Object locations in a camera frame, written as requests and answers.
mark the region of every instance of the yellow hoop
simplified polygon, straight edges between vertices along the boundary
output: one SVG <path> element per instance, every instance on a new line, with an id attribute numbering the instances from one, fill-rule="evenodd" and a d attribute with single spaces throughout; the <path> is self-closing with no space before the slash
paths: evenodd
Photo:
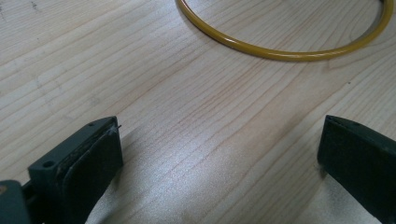
<path id="1" fill-rule="evenodd" d="M 392 17 L 393 14 L 393 0 L 384 0 L 383 3 L 384 6 L 379 24 L 375 27 L 375 29 L 371 33 L 365 35 L 363 38 L 355 40 L 352 43 L 338 49 L 328 49 L 328 50 L 313 51 L 313 52 L 289 52 L 283 50 L 265 49 L 232 38 L 216 30 L 215 28 L 211 27 L 206 22 L 201 20 L 197 15 L 195 15 L 195 13 L 191 10 L 189 5 L 187 5 L 185 0 L 177 0 L 178 6 L 180 7 L 181 11 L 188 19 L 198 29 L 200 29 L 202 32 L 209 35 L 213 39 L 219 41 L 221 44 L 257 57 L 280 60 L 280 61 L 293 61 L 293 62 L 327 60 L 360 49 L 366 44 L 370 43 L 372 40 L 374 40 L 377 36 L 381 34 L 381 32 L 385 29 L 385 27 L 387 27 L 390 18 Z"/>

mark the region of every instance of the wooden table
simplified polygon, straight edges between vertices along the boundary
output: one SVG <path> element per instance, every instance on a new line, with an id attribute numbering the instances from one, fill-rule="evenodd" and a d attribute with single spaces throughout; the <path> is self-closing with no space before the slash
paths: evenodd
<path id="1" fill-rule="evenodd" d="M 362 35 L 375 0 L 189 0 L 272 49 Z M 125 166 L 89 223 L 378 223 L 319 174 L 326 114 L 396 138 L 396 19 L 364 49 L 285 63 L 226 48 L 164 0 L 0 1 L 0 179 L 116 115 Z"/>

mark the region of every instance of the black clamp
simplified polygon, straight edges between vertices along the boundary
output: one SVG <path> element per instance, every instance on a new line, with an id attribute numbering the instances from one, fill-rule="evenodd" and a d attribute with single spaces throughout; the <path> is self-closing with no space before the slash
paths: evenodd
<path id="1" fill-rule="evenodd" d="M 91 122 L 29 166 L 23 187 L 0 182 L 0 223 L 85 223 L 122 165 L 117 118 Z"/>
<path id="2" fill-rule="evenodd" d="M 357 122 L 327 116 L 318 162 L 368 212 L 396 223 L 396 142 Z"/>

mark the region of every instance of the wood grain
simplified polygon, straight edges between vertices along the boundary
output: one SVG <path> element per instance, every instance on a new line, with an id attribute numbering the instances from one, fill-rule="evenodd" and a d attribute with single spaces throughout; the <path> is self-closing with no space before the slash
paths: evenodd
<path id="1" fill-rule="evenodd" d="M 345 45 L 381 9 L 188 2 L 226 34 L 287 50 Z M 125 166 L 89 223 L 377 223 L 347 193 L 336 200 L 316 153 L 326 114 L 396 138 L 395 36 L 392 19 L 352 54 L 284 63 L 223 47 L 175 1 L 2 0 L 0 179 L 26 182 L 33 161 L 116 115 Z"/>

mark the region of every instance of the yellow rubber tube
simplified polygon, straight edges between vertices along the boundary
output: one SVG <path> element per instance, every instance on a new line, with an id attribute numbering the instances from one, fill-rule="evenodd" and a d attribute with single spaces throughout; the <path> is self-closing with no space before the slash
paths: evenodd
<path id="1" fill-rule="evenodd" d="M 393 0 L 384 0 L 381 19 L 378 25 L 369 34 L 365 36 L 361 36 L 360 38 L 351 42 L 350 44 L 338 49 L 328 49 L 328 50 L 320 50 L 320 51 L 312 51 L 312 52 L 290 52 L 290 51 L 283 51 L 276 49 L 265 49 L 232 38 L 216 30 L 215 28 L 211 27 L 206 22 L 201 20 L 197 15 L 195 15 L 195 13 L 191 10 L 191 8 L 189 7 L 189 5 L 186 3 L 185 0 L 177 0 L 177 4 L 180 7 L 181 11 L 184 13 L 184 15 L 198 29 L 200 29 L 202 32 L 209 35 L 213 39 L 219 41 L 221 44 L 257 57 L 279 60 L 279 61 L 292 61 L 292 62 L 311 62 L 311 61 L 328 60 L 334 57 L 347 54 L 351 51 L 360 49 L 381 34 L 381 32 L 385 29 L 385 27 L 387 27 L 390 18 L 392 17 L 393 14 Z"/>

